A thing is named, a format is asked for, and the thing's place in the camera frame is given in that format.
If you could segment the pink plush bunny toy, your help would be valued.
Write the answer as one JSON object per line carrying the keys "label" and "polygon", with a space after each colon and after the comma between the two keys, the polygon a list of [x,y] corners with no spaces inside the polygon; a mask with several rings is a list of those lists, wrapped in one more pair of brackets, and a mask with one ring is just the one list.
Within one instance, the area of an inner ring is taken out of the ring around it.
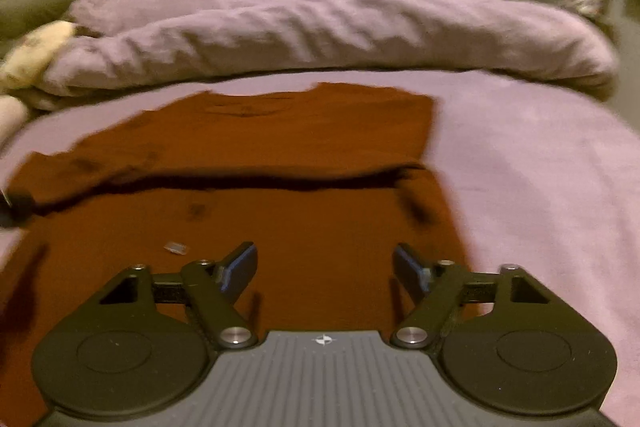
{"label": "pink plush bunny toy", "polygon": [[0,96],[0,143],[4,144],[29,121],[30,110],[19,98]]}

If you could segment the lilac bed sheet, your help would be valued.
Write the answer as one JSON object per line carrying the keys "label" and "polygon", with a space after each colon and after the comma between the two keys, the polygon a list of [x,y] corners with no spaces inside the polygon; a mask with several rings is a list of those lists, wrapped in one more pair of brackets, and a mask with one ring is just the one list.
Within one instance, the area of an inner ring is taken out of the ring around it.
{"label": "lilac bed sheet", "polygon": [[93,132],[207,91],[297,92],[322,82],[437,98],[424,161],[478,271],[516,263],[612,341],[605,414],[639,426],[639,135],[585,95],[486,72],[305,72],[181,83],[41,117],[1,159],[6,182],[28,153],[58,153]]}

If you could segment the grey green headboard cushion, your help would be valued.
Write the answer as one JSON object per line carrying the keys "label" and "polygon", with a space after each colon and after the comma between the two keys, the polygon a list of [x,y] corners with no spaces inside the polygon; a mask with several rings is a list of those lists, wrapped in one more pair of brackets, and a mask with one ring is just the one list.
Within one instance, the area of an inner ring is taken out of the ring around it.
{"label": "grey green headboard cushion", "polygon": [[61,18],[75,0],[1,0],[1,39],[12,40]]}

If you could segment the brown knit cardigan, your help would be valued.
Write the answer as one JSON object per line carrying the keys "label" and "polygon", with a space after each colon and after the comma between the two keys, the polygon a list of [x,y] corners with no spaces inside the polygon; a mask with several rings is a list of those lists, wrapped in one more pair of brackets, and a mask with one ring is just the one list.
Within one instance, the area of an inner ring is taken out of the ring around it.
{"label": "brown knit cardigan", "polygon": [[6,188],[24,239],[1,277],[1,419],[44,405],[38,341],[118,272],[175,272],[244,242],[258,270],[239,311],[269,329],[378,329],[404,302],[392,254],[463,262],[422,156],[435,101],[395,88],[321,83],[252,96],[203,91],[33,153]]}

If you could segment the lilac rumpled duvet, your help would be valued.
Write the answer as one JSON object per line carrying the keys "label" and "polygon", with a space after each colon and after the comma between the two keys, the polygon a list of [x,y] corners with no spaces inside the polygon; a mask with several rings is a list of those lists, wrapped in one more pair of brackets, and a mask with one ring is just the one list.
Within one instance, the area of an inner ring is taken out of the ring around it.
{"label": "lilac rumpled duvet", "polygon": [[311,69],[485,69],[607,95],[617,54],[584,18],[525,0],[76,0],[37,86],[83,96]]}

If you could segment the yellow face plush pillow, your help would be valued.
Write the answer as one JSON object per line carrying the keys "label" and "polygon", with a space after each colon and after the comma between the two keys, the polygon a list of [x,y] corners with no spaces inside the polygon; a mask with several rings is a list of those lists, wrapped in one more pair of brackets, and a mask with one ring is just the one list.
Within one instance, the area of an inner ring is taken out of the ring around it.
{"label": "yellow face plush pillow", "polygon": [[24,35],[1,61],[1,90],[32,86],[75,34],[75,24],[56,20]]}

